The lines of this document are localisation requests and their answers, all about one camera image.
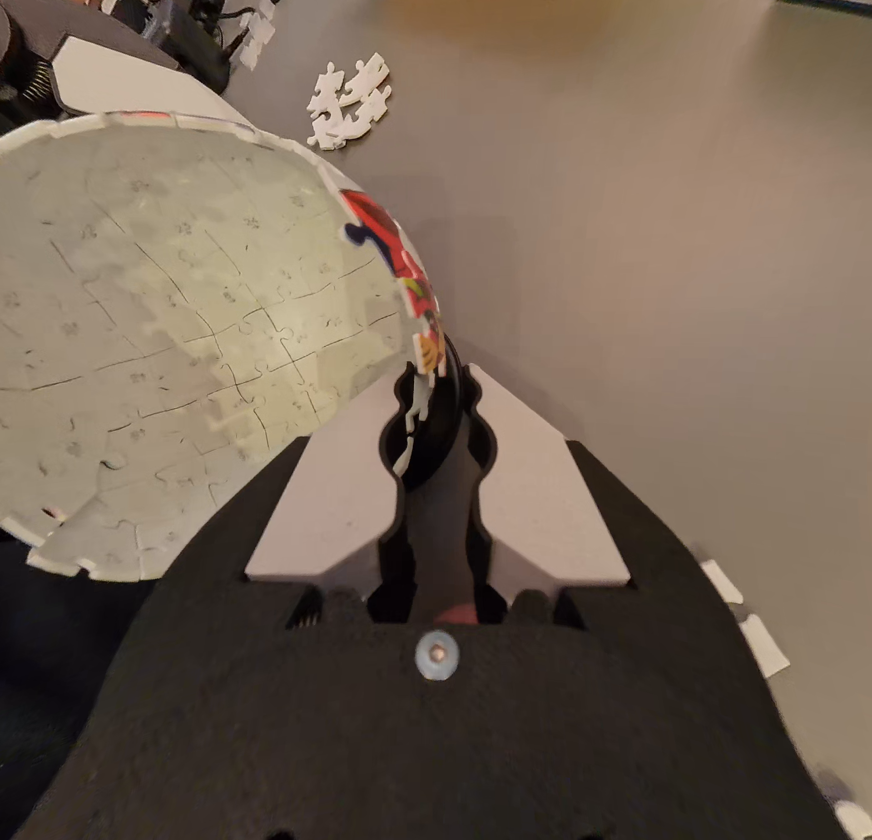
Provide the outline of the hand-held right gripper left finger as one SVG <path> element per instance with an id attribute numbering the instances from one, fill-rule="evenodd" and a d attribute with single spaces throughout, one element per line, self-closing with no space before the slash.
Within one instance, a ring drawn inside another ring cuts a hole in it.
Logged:
<path id="1" fill-rule="evenodd" d="M 307 438 L 248 561 L 248 579 L 412 601 L 416 563 L 403 479 L 416 377 L 411 365 L 388 373 Z"/>

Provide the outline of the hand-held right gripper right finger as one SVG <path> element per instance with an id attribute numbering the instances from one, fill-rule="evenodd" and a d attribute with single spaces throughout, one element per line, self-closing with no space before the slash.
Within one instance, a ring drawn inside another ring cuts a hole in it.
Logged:
<path id="1" fill-rule="evenodd" d="M 564 435 L 480 366 L 466 367 L 474 581 L 510 606 L 526 591 L 623 587 L 630 572 Z"/>

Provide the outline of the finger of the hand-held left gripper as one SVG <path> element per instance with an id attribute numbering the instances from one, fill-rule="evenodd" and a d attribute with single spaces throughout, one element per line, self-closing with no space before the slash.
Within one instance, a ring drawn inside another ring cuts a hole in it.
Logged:
<path id="1" fill-rule="evenodd" d="M 194 77 L 83 39 L 63 41 L 53 85 L 68 113 L 155 113 L 242 123 L 243 116 Z"/>

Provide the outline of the black round ball stand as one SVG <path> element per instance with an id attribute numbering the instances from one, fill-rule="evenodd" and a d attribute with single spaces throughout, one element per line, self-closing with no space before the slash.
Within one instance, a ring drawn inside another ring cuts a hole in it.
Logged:
<path id="1" fill-rule="evenodd" d="M 465 412 L 465 366 L 452 339 L 446 336 L 446 375 L 436 380 L 425 420 L 416 417 L 411 458 L 402 476 L 406 491 L 430 480 L 451 453 Z"/>

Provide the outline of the colourful cartoon puzzle ball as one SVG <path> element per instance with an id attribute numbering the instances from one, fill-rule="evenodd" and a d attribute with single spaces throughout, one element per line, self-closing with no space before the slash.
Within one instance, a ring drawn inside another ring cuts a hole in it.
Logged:
<path id="1" fill-rule="evenodd" d="M 179 114 L 2 137 L 2 530 L 133 583 L 382 376 L 446 375 L 395 218 L 326 159 Z"/>

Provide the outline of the pile of white puzzle pieces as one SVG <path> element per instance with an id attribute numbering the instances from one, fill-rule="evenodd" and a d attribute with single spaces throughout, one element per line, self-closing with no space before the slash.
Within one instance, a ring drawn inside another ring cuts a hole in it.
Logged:
<path id="1" fill-rule="evenodd" d="M 356 72 L 348 79 L 333 61 L 317 77 L 306 110 L 312 132 L 310 148 L 333 151 L 349 141 L 365 137 L 388 113 L 390 68 L 378 52 L 366 61 L 358 60 Z"/>

